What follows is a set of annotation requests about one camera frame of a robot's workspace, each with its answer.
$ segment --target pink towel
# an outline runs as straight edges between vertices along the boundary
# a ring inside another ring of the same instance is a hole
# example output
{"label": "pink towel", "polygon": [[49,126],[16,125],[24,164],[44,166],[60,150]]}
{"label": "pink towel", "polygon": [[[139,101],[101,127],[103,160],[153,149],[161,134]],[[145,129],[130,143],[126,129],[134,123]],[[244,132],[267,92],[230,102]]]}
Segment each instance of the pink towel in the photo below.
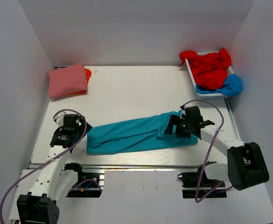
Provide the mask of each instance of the pink towel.
{"label": "pink towel", "polygon": [[86,91],[87,88],[82,63],[49,72],[49,97],[51,99],[77,91]]}

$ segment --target cable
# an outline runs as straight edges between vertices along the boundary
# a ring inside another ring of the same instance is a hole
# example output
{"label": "cable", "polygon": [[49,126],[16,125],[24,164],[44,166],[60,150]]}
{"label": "cable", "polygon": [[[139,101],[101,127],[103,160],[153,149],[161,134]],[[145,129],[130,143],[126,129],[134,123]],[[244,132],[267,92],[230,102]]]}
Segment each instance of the cable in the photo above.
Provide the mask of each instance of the cable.
{"label": "cable", "polygon": [[[71,112],[74,112],[76,114],[78,114],[79,116],[82,116],[81,113],[75,111],[75,110],[72,110],[72,109],[63,109],[63,110],[60,110],[58,112],[55,113],[55,115],[53,117],[55,117],[58,113],[60,112],[63,112],[63,111],[71,111]],[[3,220],[3,217],[2,217],[2,209],[3,209],[3,205],[4,205],[4,202],[5,202],[5,199],[7,198],[8,194],[11,192],[11,190],[18,184],[20,183],[22,180],[24,180],[25,178],[27,178],[28,176],[32,175],[34,172],[36,172],[37,170],[39,169],[42,169],[44,168],[45,166],[47,166],[48,164],[50,164],[53,160],[56,160],[58,157],[64,155],[66,152],[72,150],[83,138],[84,138],[84,135],[86,134],[86,128],[87,128],[87,122],[85,121],[85,127],[84,127],[84,132],[81,136],[81,138],[71,147],[65,149],[65,151],[61,152],[60,154],[58,154],[57,156],[53,157],[52,160],[48,160],[46,161],[45,163],[43,163],[42,165],[38,166],[37,168],[33,169],[32,171],[30,171],[28,174],[24,175],[23,177],[21,177],[20,179],[18,179],[15,183],[13,183],[10,188],[6,191],[6,193],[4,194],[4,196],[2,197],[2,200],[0,202],[0,223],[1,224],[5,224],[4,220]]]}
{"label": "cable", "polygon": [[84,187],[84,190],[87,190],[87,188],[88,188],[91,184],[92,184],[92,182],[90,182],[88,185],[86,185],[86,186]]}
{"label": "cable", "polygon": [[87,180],[84,180],[84,181],[80,182],[79,184],[77,184],[73,188],[71,188],[70,191],[75,190],[76,188],[78,188],[79,186],[83,185],[85,182],[88,182],[88,181],[92,181],[93,183],[95,183],[98,186],[99,190],[102,192],[102,189],[101,189],[100,185],[96,181],[94,181],[93,179],[87,179]]}
{"label": "cable", "polygon": [[193,100],[188,101],[188,102],[186,102],[185,104],[183,104],[182,107],[185,106],[185,105],[187,105],[187,104],[189,104],[189,103],[191,103],[191,102],[195,102],[195,101],[204,102],[204,103],[207,103],[207,104],[213,106],[213,107],[219,112],[219,114],[220,114],[220,116],[221,116],[221,124],[220,124],[219,128],[216,130],[216,132],[215,132],[215,134],[214,134],[214,136],[213,136],[213,138],[212,138],[212,141],[211,141],[210,146],[209,146],[209,149],[208,149],[208,151],[207,151],[205,160],[204,160],[203,165],[202,165],[202,169],[201,169],[200,175],[199,175],[199,177],[198,177],[198,182],[197,182],[197,186],[196,186],[195,201],[196,201],[196,203],[200,203],[203,199],[205,199],[208,195],[210,195],[210,194],[211,194],[212,192],[214,192],[220,185],[222,185],[222,184],[224,183],[223,181],[221,181],[219,184],[217,184],[215,187],[213,187],[210,191],[208,191],[204,196],[202,196],[200,199],[198,199],[198,193],[199,193],[199,189],[200,189],[200,186],[201,186],[201,182],[202,182],[202,178],[203,178],[203,173],[204,173],[206,164],[207,164],[207,162],[208,162],[208,157],[209,157],[210,152],[211,152],[211,149],[212,149],[212,147],[213,147],[213,145],[214,145],[215,139],[216,139],[216,137],[217,137],[217,135],[218,135],[220,129],[221,129],[222,126],[224,125],[224,116],[223,116],[223,114],[221,113],[221,111],[220,111],[215,105],[213,105],[212,103],[209,103],[209,102],[207,102],[207,101],[204,101],[204,100],[193,99]]}
{"label": "cable", "polygon": [[228,187],[228,188],[226,188],[226,189],[218,190],[217,192],[218,192],[218,193],[226,192],[226,191],[228,191],[228,190],[230,190],[230,189],[232,189],[232,188],[233,188],[233,186],[230,186],[230,187]]}

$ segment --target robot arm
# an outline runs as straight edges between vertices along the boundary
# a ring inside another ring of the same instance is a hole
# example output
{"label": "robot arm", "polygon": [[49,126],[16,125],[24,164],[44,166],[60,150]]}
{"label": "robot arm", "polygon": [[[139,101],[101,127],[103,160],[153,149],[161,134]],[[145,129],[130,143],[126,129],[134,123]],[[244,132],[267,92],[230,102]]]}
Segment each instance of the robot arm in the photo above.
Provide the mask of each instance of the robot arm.
{"label": "robot arm", "polygon": [[[173,134],[173,126],[176,126],[175,134],[178,137],[190,138],[193,134],[211,143],[217,131],[214,123],[204,121],[197,106],[182,109],[181,116],[171,115],[164,134]],[[230,182],[237,190],[269,181],[269,173],[258,144],[244,143],[220,131],[213,146],[227,157],[228,164],[209,163],[204,169],[206,178]]]}
{"label": "robot arm", "polygon": [[[87,124],[86,133],[91,130]],[[58,202],[66,197],[69,189],[78,181],[78,172],[82,166],[77,163],[66,164],[72,150],[55,158],[73,146],[83,137],[84,117],[67,114],[63,117],[63,126],[57,128],[50,143],[48,160],[51,163],[41,173],[27,195],[20,195],[17,208],[21,223],[56,224],[59,219]]]}

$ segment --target blue fabric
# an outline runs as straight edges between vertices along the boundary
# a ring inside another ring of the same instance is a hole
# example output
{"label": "blue fabric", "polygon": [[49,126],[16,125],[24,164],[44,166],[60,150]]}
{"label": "blue fabric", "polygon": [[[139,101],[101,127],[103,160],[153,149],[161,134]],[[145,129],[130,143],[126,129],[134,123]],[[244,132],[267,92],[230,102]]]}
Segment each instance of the blue fabric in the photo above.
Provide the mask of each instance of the blue fabric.
{"label": "blue fabric", "polygon": [[236,96],[241,91],[242,91],[242,81],[236,74],[232,74],[228,76],[224,81],[223,87],[221,89],[217,89],[214,91],[205,90],[196,85],[196,92],[201,94],[221,93],[226,96]]}
{"label": "blue fabric", "polygon": [[178,138],[175,134],[163,134],[170,115],[181,115],[181,113],[181,111],[168,112],[148,118],[93,127],[88,132],[87,153],[115,154],[196,144],[195,136],[185,139]]}

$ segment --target teal cloth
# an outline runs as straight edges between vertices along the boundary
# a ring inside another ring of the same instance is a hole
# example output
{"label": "teal cloth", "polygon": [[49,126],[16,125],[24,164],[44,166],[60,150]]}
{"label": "teal cloth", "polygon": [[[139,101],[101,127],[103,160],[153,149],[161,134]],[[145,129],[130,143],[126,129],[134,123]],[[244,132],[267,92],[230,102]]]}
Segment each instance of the teal cloth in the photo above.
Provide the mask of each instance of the teal cloth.
{"label": "teal cloth", "polygon": [[88,132],[87,153],[115,154],[196,144],[197,137],[192,135],[190,139],[178,138],[175,129],[173,135],[164,134],[170,115],[181,113],[167,112],[148,118],[93,127]]}

